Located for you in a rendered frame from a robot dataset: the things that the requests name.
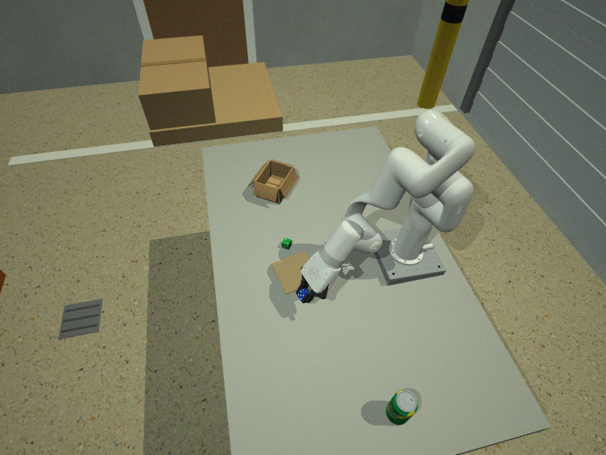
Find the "brown cardboard box with flaps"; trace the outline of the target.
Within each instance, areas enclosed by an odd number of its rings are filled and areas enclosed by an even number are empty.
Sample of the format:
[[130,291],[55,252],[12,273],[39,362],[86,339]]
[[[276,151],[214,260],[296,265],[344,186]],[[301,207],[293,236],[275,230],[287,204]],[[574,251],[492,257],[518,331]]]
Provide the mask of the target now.
[[293,165],[268,160],[262,165],[248,186],[255,183],[253,195],[258,195],[256,197],[263,197],[262,199],[266,198],[265,200],[267,201],[280,204],[283,198],[287,198],[298,178]]

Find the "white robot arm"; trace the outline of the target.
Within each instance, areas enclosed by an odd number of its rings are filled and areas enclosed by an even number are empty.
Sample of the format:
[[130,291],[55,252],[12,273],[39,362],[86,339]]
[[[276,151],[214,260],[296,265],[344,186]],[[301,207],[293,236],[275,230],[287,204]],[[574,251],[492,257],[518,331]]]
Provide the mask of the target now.
[[351,275],[355,268],[347,258],[353,250],[367,254],[378,251],[382,238],[362,216],[363,211],[367,204],[392,210],[405,191],[411,195],[409,209],[398,237],[389,245],[389,253],[397,262],[418,264],[423,251],[433,248],[432,244],[425,245],[433,226],[446,233],[459,225],[474,188],[458,170],[469,162],[476,146],[448,121],[433,110],[418,116],[414,132],[428,150],[426,161],[405,147],[397,147],[388,154],[370,192],[359,195],[348,205],[341,224],[328,242],[322,244],[320,256],[326,264]]

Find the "tan square mat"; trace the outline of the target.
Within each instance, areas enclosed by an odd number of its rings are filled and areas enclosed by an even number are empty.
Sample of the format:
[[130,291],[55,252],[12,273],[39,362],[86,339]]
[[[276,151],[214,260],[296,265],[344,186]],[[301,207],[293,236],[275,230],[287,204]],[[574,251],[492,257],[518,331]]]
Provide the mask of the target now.
[[285,294],[298,290],[302,280],[301,267],[308,260],[309,256],[304,251],[271,263]]

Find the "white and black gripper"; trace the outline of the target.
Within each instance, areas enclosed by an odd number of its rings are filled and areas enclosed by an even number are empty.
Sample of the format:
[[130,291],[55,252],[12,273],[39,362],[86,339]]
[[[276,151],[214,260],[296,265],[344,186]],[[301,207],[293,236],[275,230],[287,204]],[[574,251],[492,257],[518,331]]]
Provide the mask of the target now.
[[312,288],[310,293],[303,298],[302,303],[309,303],[314,297],[326,299],[327,291],[340,273],[340,267],[334,268],[323,261],[320,251],[318,250],[314,253],[306,264],[301,267],[302,280],[296,294],[298,294],[300,289],[307,288],[309,285]]

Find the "green drink can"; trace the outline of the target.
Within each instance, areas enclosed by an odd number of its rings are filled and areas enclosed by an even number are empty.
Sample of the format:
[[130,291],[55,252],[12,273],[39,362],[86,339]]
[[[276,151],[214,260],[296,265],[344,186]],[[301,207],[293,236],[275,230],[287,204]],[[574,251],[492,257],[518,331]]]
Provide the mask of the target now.
[[417,409],[416,397],[409,391],[400,390],[386,406],[386,415],[392,423],[402,425],[416,413]]

